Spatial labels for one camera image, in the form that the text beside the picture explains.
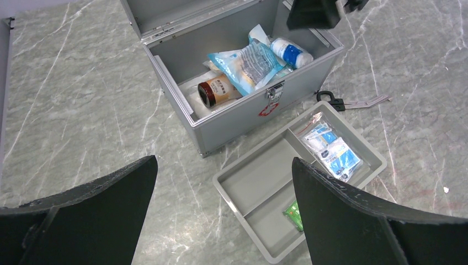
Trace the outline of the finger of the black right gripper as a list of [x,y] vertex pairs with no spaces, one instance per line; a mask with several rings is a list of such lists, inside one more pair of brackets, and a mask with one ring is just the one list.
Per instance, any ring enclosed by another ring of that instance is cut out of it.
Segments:
[[341,20],[336,2],[295,0],[286,21],[288,29],[333,29]]

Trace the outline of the black handled scissors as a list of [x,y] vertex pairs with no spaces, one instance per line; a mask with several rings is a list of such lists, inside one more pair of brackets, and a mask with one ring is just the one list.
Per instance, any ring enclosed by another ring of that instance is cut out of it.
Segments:
[[391,101],[392,98],[390,96],[381,95],[368,100],[345,101],[342,98],[335,97],[331,91],[319,91],[316,94],[316,100],[318,102],[325,101],[330,104],[336,111],[343,112],[348,109],[371,108],[385,101]]

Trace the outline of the grey metal medicine case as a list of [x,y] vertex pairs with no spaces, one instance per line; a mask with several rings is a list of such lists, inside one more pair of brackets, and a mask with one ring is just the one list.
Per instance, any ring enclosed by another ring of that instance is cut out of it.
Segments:
[[328,30],[290,30],[292,1],[122,6],[202,156],[318,92],[344,48]]

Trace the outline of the grey plastic divided tray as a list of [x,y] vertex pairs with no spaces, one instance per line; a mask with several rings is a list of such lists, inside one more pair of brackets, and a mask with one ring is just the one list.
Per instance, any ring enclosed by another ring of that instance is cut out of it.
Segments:
[[387,160],[341,114],[319,102],[221,170],[212,179],[267,262],[278,264],[305,240],[283,211],[295,200],[292,161],[295,157],[325,171],[320,155],[303,137],[318,124],[329,128],[361,159],[348,184],[365,187],[387,167]]

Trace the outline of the green wind oil box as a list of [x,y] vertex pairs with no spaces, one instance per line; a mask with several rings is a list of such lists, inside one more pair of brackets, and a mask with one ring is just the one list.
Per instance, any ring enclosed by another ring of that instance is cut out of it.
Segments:
[[283,215],[295,226],[297,231],[303,231],[304,227],[302,224],[299,207],[297,200],[294,200],[284,211]]

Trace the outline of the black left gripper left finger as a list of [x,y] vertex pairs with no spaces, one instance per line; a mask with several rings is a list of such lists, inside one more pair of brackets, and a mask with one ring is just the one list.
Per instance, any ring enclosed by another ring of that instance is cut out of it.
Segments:
[[1,208],[2,264],[131,264],[156,184],[145,156],[111,174]]

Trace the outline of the brown bottle orange cap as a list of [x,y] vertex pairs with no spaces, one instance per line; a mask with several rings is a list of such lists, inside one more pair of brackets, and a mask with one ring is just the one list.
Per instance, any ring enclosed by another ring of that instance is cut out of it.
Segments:
[[232,99],[242,97],[225,74],[218,75],[198,84],[201,101],[207,108],[213,108]]

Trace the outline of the alcohol wipes zip bag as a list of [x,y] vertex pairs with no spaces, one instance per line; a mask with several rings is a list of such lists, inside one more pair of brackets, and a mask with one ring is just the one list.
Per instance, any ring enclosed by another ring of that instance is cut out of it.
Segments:
[[363,160],[326,122],[322,112],[313,114],[297,136],[336,179],[349,181],[363,164]]

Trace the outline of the white gauze packet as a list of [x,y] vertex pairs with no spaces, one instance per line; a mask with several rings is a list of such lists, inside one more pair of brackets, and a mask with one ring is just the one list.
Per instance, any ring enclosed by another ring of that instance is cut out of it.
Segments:
[[202,75],[196,76],[190,80],[187,80],[184,83],[179,85],[179,89],[185,96],[188,104],[192,108],[195,118],[194,120],[199,120],[203,117],[210,115],[211,113],[217,111],[218,107],[207,108],[203,101],[200,98],[198,92],[198,84],[208,81],[217,76],[216,72],[208,71]]

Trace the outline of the blue white mask pack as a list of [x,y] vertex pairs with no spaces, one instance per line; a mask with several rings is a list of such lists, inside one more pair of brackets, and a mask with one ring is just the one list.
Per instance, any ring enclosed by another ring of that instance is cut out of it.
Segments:
[[240,50],[208,54],[242,96],[266,86],[286,62],[270,49],[271,41],[261,25],[248,33],[249,44]]

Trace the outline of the white blue bandage roll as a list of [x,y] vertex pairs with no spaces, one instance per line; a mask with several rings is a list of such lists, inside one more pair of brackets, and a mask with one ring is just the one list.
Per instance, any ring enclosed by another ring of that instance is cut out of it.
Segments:
[[270,49],[275,55],[283,59],[295,69],[302,68],[314,60],[310,53],[296,45],[294,42],[284,38],[273,40],[270,44]]

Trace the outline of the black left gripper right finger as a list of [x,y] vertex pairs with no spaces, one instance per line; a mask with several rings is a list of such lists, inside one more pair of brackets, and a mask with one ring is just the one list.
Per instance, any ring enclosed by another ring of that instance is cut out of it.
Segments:
[[467,219],[412,209],[295,157],[292,179],[313,264],[466,264]]

